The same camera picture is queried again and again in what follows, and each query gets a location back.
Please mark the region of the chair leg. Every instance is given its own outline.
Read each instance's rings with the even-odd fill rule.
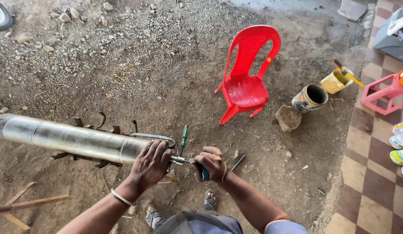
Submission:
[[[251,114],[251,117],[250,117],[250,118],[252,118],[255,114],[257,114],[258,112],[260,112],[262,109],[263,109],[263,108],[256,109],[256,111],[254,111],[254,112]]]
[[[227,121],[229,121],[233,115],[238,113],[238,108],[236,106],[228,107],[226,113],[220,119],[219,124],[224,125]]]
[[[222,88],[223,88],[223,82],[220,84],[219,88],[217,88],[217,89],[214,91],[214,93],[215,93],[215,94],[216,94],[216,93],[219,93],[220,89],[222,89]]]

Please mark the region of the tire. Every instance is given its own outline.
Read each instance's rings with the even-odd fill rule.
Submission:
[[[12,16],[6,8],[0,3],[0,32],[9,29],[12,26]]]

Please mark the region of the hand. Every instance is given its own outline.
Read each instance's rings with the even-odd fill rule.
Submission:
[[[221,181],[226,173],[225,164],[222,161],[222,152],[216,147],[204,146],[203,152],[191,161],[191,164],[196,169],[197,180],[202,181],[202,170],[198,163],[203,165],[209,171],[209,180],[215,182]]]
[[[171,154],[168,141],[150,141],[136,158],[128,180],[141,192],[151,188],[167,174]]]

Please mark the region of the dirt ground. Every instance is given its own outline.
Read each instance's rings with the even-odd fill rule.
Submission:
[[[130,132],[131,120],[137,120],[139,132],[177,141],[188,125],[186,158],[205,145],[220,148],[230,165],[237,161],[231,158],[236,150],[245,153],[237,175],[307,229],[316,231],[313,225],[323,229],[316,220],[321,222],[319,216],[327,207],[336,209],[336,196],[326,201],[317,189],[330,195],[332,186],[341,186],[339,168],[357,86],[329,95],[329,101],[344,102],[335,100],[333,110],[327,103],[303,114],[301,125],[292,132],[281,131],[275,113],[304,86],[327,76],[334,69],[334,58],[360,77],[366,46],[363,26],[338,15],[337,0],[306,0],[298,5],[275,0],[265,7],[259,2],[250,6],[241,1],[183,0],[180,8],[175,0],[154,0],[157,9],[152,14],[148,3],[132,0],[110,1],[114,6],[110,12],[100,0],[4,1],[15,15],[15,25],[9,36],[0,33],[0,109],[68,124],[78,116],[92,125],[100,121],[101,110],[108,117],[105,129],[118,124]],[[49,15],[70,6],[87,16],[86,22],[72,19],[62,25]],[[250,113],[239,113],[222,126],[219,119],[226,103],[222,92],[213,91],[222,81],[231,40],[253,24],[271,25],[281,37],[281,50],[263,79],[270,100],[252,119]],[[16,41],[23,32],[32,38],[26,45]],[[34,45],[51,45],[55,51]],[[270,47],[271,43],[260,51],[251,74],[259,71]],[[293,158],[286,157],[287,151]],[[49,156],[54,153],[0,140],[0,205],[32,181],[37,184],[21,201],[71,195],[69,201],[15,212],[32,227],[26,233],[57,232],[108,194],[103,178],[109,188],[116,187],[130,171],[114,166],[94,169],[93,162],[68,158],[52,161]],[[179,183],[147,191],[132,219],[122,218],[112,232],[148,233],[143,216],[148,202],[171,216],[199,209],[210,188],[218,195],[220,213],[237,218],[245,233],[257,233],[214,183],[196,182],[187,165],[173,166],[173,174]],[[0,233],[20,232],[0,216]]]

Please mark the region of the silver cylinder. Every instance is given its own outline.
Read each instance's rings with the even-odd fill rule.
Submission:
[[[133,164],[149,142],[15,114],[0,115],[0,138],[126,165]]]

